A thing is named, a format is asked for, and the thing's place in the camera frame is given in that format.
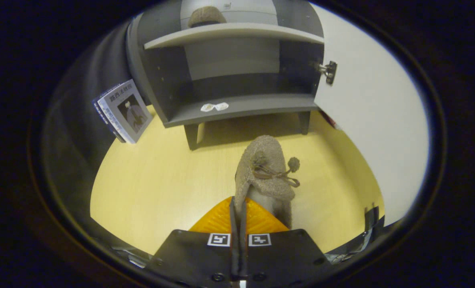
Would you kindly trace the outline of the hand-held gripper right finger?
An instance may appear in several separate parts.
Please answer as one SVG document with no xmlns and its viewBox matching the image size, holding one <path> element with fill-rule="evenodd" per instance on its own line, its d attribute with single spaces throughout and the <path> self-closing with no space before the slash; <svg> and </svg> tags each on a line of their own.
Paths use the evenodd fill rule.
<svg viewBox="0 0 475 288">
<path fill-rule="evenodd" d="M 241 288 L 303 288 L 312 286 L 332 270 L 320 248 L 303 229 L 249 233 L 254 208 L 264 213 L 267 224 L 278 220 L 266 209 L 247 199 L 239 226 L 239 286 Z"/>
</svg>

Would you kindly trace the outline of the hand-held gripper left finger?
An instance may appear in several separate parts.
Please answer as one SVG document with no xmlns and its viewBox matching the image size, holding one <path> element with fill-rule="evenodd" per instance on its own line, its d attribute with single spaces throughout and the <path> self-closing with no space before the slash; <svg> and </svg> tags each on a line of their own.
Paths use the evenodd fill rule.
<svg viewBox="0 0 475 288">
<path fill-rule="evenodd" d="M 231 288 L 239 282 L 234 198 L 219 202 L 191 230 L 173 230 L 146 270 L 183 288 Z"/>
</svg>

